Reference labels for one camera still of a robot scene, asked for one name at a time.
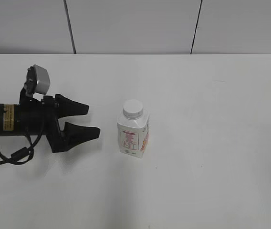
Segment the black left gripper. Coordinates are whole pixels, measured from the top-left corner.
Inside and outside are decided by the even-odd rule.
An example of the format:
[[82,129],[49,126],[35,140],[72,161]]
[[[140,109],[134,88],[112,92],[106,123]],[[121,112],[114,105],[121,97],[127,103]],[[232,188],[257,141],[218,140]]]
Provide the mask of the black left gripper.
[[64,130],[59,118],[87,115],[89,106],[70,100],[61,94],[45,95],[41,101],[22,88],[18,104],[18,128],[28,135],[45,135],[54,153],[68,151],[82,143],[98,139],[100,128],[66,122]]

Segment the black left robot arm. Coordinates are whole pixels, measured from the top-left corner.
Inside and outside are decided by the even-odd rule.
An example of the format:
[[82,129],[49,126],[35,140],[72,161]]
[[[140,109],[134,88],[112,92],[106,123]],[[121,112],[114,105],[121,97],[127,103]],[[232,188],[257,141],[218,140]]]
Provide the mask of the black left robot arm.
[[61,94],[45,95],[41,101],[20,94],[19,104],[0,104],[0,136],[45,135],[54,153],[69,151],[84,142],[98,139],[98,127],[79,126],[59,119],[86,115],[89,106],[70,100]]

